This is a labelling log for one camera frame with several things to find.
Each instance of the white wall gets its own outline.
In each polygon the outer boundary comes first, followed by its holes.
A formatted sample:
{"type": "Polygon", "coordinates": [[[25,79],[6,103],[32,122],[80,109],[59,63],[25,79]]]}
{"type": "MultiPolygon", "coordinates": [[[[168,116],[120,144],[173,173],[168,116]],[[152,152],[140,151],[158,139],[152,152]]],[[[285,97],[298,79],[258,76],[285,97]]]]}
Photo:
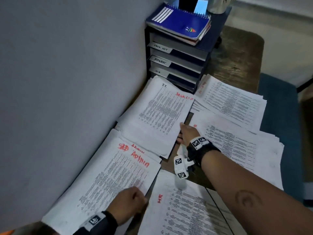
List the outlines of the white wall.
{"type": "Polygon", "coordinates": [[[146,77],[163,0],[0,0],[0,232],[40,220],[146,77]]]}
{"type": "Polygon", "coordinates": [[[236,2],[226,25],[264,41],[261,71],[299,86],[313,75],[313,19],[236,2]]]}

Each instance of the blue notebook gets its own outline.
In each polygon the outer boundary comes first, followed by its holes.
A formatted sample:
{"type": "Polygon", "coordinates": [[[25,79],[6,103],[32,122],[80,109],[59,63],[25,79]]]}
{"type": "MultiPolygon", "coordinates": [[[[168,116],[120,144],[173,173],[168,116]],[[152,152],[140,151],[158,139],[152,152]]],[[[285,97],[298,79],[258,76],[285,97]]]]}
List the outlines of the blue notebook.
{"type": "Polygon", "coordinates": [[[146,23],[160,31],[197,41],[210,27],[210,19],[210,15],[190,13],[163,3],[146,19],[146,23]]]}

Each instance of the tattoo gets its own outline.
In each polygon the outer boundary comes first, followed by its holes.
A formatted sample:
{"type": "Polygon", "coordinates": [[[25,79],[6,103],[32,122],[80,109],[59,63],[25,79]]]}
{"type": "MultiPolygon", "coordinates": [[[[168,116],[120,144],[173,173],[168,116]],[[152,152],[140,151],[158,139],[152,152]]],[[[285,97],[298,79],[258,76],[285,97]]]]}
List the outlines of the tattoo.
{"type": "Polygon", "coordinates": [[[258,195],[245,189],[236,192],[235,200],[237,204],[241,204],[248,208],[252,208],[255,205],[262,205],[262,200],[258,195]]]}

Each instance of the blue chair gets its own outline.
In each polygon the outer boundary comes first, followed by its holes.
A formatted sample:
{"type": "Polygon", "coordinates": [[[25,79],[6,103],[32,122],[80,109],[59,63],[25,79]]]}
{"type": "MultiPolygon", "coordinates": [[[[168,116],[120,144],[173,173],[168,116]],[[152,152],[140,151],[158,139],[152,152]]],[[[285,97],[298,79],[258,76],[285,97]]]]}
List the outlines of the blue chair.
{"type": "Polygon", "coordinates": [[[296,87],[261,73],[258,94],[267,100],[260,130],[276,135],[285,145],[280,162],[284,191],[302,203],[302,145],[296,87]]]}

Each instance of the wooden desk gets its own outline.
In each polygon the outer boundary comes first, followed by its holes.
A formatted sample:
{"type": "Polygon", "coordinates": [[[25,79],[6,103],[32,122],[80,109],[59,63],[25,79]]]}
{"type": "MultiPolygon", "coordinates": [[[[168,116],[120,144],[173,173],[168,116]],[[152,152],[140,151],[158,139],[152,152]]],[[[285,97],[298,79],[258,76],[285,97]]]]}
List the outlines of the wooden desk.
{"type": "MultiPolygon", "coordinates": [[[[222,43],[218,49],[214,49],[211,61],[206,70],[220,81],[241,88],[252,93],[257,93],[264,40],[257,34],[225,26],[222,33],[222,43]]],[[[186,122],[189,123],[192,114],[189,113],[186,122]]],[[[174,173],[174,160],[179,144],[175,144],[170,157],[162,160],[161,168],[174,173]]],[[[199,185],[213,189],[211,183],[200,168],[191,173],[188,180],[199,185]]],[[[150,198],[154,183],[150,187],[146,197],[150,198]]],[[[137,234],[143,218],[142,213],[135,218],[127,230],[127,234],[137,234]]]]}

